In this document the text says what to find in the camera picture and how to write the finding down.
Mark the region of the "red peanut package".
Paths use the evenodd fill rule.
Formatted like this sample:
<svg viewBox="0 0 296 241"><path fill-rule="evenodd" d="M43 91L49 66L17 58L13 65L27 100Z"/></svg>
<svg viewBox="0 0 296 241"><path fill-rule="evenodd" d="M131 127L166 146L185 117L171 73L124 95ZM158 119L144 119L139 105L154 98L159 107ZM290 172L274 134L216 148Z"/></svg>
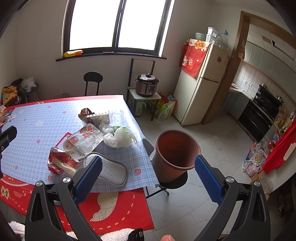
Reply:
<svg viewBox="0 0 296 241"><path fill-rule="evenodd" d="M63 142L72 134L67 132L60 141L50 149L47 166L54 175L69 174L73 176L82 163L75 161L64 149Z"/></svg>

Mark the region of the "flower print plastic package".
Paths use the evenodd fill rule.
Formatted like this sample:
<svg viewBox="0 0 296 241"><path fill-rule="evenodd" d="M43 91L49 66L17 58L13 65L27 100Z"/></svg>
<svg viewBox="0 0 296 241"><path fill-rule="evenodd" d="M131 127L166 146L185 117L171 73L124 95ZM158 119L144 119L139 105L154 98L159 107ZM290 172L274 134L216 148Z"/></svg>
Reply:
<svg viewBox="0 0 296 241"><path fill-rule="evenodd" d="M63 142L63 149L77 162L86 154L91 153L103 141L103 132L92 124L72 134Z"/></svg>

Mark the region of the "white green plastic bag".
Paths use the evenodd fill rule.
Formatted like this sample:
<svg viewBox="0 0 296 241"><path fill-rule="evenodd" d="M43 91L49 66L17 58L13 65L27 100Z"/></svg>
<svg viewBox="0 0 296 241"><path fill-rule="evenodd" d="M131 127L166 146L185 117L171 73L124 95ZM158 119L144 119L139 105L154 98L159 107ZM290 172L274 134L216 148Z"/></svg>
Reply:
<svg viewBox="0 0 296 241"><path fill-rule="evenodd" d="M104 126L104 143L112 148L128 148L131 145L138 145L135 135L130 129L123 126Z"/></svg>

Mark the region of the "clear plastic clamshell container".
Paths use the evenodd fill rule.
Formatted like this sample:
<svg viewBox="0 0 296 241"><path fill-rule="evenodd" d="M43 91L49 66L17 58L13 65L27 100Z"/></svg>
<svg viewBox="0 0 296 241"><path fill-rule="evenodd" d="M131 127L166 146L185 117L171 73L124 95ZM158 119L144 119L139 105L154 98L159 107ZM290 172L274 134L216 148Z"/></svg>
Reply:
<svg viewBox="0 0 296 241"><path fill-rule="evenodd" d="M124 124L124 113L122 110L113 112L105 112L101 114L92 114L86 116L83 120L84 125L92 124L96 128L102 128L103 126L122 126Z"/></svg>

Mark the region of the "brown paper bag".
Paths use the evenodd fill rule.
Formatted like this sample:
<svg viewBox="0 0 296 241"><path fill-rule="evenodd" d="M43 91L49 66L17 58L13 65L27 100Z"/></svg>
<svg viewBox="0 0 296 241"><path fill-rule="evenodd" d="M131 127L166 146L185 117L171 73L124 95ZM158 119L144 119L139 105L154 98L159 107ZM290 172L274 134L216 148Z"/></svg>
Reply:
<svg viewBox="0 0 296 241"><path fill-rule="evenodd" d="M78 117L79 117L79 119L83 120L86 116L92 115L92 114L94 114L94 112L92 112L89 108L84 108L78 114Z"/></svg>

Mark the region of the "black kitchen stove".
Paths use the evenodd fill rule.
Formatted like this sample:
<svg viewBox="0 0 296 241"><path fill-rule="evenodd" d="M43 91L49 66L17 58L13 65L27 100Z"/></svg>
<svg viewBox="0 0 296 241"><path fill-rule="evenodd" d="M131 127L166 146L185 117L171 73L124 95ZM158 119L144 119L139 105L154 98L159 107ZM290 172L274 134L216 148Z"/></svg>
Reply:
<svg viewBox="0 0 296 241"><path fill-rule="evenodd" d="M238 122L253 141L260 142L271 129L281 108L281 97L274 97L265 85L259 85L254 98L248 101Z"/></svg>

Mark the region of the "blue plaid table cover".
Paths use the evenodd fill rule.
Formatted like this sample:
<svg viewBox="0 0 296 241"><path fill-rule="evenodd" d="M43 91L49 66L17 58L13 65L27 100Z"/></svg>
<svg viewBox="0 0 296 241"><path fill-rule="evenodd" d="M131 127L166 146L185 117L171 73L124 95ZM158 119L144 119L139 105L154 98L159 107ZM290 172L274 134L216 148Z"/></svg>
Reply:
<svg viewBox="0 0 296 241"><path fill-rule="evenodd" d="M130 130L132 144L113 148L103 140L95 141L102 133L79 119L84 108L108 114L110 127ZM12 178L29 184L60 181L62 175L48 169L50 149L57 146L68 151L73 159L95 151L123 164L128 175L125 185L119 187L121 191L158 184L149 159L154 146L145 138L122 96L32 104L16 107L11 114L13 119L4 124L4 129L14 126L17 134L2 153L1 170Z"/></svg>

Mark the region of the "plastic bags on floor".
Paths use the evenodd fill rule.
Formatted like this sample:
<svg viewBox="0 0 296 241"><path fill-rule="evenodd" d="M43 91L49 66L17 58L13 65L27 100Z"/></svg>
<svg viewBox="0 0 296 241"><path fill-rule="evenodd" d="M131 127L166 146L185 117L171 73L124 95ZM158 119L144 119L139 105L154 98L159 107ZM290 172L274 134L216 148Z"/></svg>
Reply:
<svg viewBox="0 0 296 241"><path fill-rule="evenodd" d="M274 147L275 142L268 139L268 137L263 138L262 143L254 142L249 148L247 157L243 161L243 172L249 177L259 173Z"/></svg>

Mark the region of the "green yellow shopping bags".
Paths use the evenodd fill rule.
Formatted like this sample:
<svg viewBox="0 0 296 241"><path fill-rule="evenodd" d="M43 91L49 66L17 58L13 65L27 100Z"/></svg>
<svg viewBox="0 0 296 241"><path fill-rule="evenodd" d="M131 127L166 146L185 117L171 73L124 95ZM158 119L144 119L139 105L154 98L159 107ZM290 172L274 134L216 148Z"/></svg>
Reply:
<svg viewBox="0 0 296 241"><path fill-rule="evenodd" d="M171 116L175 104L177 103L177 99L169 92L159 93L159 95L161 99L156 106L155 113L153 112L155 109L154 106L156 104L156 100L149 100L148 104L150 104L150 107L152 108L151 116L157 118L160 121L164 121Z"/></svg>

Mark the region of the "cream refrigerator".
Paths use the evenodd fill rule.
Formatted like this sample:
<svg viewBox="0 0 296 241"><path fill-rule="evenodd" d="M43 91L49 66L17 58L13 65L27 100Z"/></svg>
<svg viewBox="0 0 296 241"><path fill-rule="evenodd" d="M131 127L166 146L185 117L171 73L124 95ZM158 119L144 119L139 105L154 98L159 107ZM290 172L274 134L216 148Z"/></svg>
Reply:
<svg viewBox="0 0 296 241"><path fill-rule="evenodd" d="M183 126L198 124L205 116L225 74L227 52L211 44L196 78L183 70L173 96L177 99L173 114Z"/></svg>

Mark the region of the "black round back chair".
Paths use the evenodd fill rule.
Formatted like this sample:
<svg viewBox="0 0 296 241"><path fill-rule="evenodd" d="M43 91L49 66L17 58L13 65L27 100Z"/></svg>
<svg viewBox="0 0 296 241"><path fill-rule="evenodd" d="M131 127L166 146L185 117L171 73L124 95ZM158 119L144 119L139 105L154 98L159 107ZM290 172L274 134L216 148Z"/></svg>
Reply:
<svg viewBox="0 0 296 241"><path fill-rule="evenodd" d="M96 95L99 95L99 87L100 83L103 81L103 76L96 71L90 71L84 74L83 80L85 81L85 92L84 96L87 96L87 90L88 90L88 83L96 83L97 88L96 88Z"/></svg>

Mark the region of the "yellow orange snack bag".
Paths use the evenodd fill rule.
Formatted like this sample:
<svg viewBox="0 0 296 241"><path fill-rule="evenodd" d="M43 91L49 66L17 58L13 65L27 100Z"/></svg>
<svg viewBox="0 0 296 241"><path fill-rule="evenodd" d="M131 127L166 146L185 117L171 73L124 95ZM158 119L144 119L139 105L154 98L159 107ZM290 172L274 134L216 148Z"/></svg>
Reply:
<svg viewBox="0 0 296 241"><path fill-rule="evenodd" d="M83 54L83 50L67 51L63 54L64 58L76 57Z"/></svg>

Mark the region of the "electric pressure cooker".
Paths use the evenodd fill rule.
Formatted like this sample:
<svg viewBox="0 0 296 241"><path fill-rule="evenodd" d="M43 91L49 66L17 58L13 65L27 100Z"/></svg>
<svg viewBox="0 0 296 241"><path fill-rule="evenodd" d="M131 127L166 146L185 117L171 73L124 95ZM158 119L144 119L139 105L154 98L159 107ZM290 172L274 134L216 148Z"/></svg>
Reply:
<svg viewBox="0 0 296 241"><path fill-rule="evenodd" d="M157 85L159 83L158 78L151 73L144 73L137 76L136 81L136 93L143 97L151 97L155 94Z"/></svg>

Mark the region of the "containers atop fridge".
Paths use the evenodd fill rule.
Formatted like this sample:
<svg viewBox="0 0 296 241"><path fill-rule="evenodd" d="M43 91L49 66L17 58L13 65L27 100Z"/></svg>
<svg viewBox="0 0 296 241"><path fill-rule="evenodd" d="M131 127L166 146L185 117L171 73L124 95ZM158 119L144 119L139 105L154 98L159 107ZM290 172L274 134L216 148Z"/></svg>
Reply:
<svg viewBox="0 0 296 241"><path fill-rule="evenodd" d="M196 32L195 37L197 40L205 41L217 47L226 50L228 45L228 31L218 33L214 27L208 27L207 33Z"/></svg>

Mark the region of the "black framed window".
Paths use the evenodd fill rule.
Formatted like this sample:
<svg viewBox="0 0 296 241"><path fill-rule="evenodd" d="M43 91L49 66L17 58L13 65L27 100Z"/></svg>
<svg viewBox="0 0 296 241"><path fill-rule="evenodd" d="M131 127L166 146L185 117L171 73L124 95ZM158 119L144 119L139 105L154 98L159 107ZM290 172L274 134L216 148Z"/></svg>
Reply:
<svg viewBox="0 0 296 241"><path fill-rule="evenodd" d="M63 54L161 58L173 1L68 1Z"/></svg>

